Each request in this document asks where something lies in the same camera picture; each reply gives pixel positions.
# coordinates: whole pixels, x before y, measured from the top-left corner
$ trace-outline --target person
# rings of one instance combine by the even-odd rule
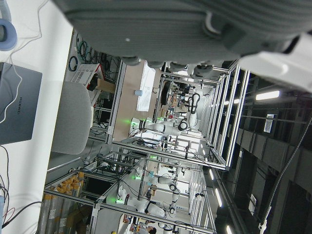
[[[140,223],[140,230],[136,234],[156,234],[157,229],[152,226],[146,227],[143,223]]]

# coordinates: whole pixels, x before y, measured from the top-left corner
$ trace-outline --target paper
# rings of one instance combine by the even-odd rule
[[[140,90],[143,91],[143,94],[137,98],[137,111],[148,111],[150,108],[155,74],[155,69],[150,68],[147,65],[147,61],[145,61],[140,85]]]

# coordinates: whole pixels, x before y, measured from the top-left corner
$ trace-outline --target cardboard box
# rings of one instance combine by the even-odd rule
[[[101,89],[103,91],[109,92],[111,94],[115,93],[116,85],[107,82],[102,79],[97,79],[97,89]]]

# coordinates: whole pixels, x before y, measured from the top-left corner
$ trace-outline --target computer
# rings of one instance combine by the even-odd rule
[[[14,67],[0,63],[0,144],[30,140],[33,134],[42,73]]]

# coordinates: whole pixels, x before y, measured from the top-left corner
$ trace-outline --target desk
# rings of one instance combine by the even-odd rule
[[[18,34],[16,48],[39,33],[38,6],[42,0],[7,0],[12,23]],[[9,153],[10,207],[17,213],[25,205],[41,201],[49,162],[54,126],[72,36],[72,26],[60,11],[48,2],[40,12],[42,38],[26,45],[13,55],[13,63],[42,72],[33,138],[4,145]],[[1,61],[9,61],[10,52],[0,52]],[[6,178],[6,156],[0,149],[0,173]],[[24,210],[2,230],[2,234],[32,234],[36,232],[40,204]]]
[[[153,117],[157,94],[152,93],[149,112],[137,111],[135,90],[140,89],[143,68],[144,61],[137,66],[127,66],[126,68],[113,135],[115,141],[121,141],[128,137],[132,118],[145,119]],[[159,69],[155,69],[155,71],[153,87],[158,87],[161,71]]]

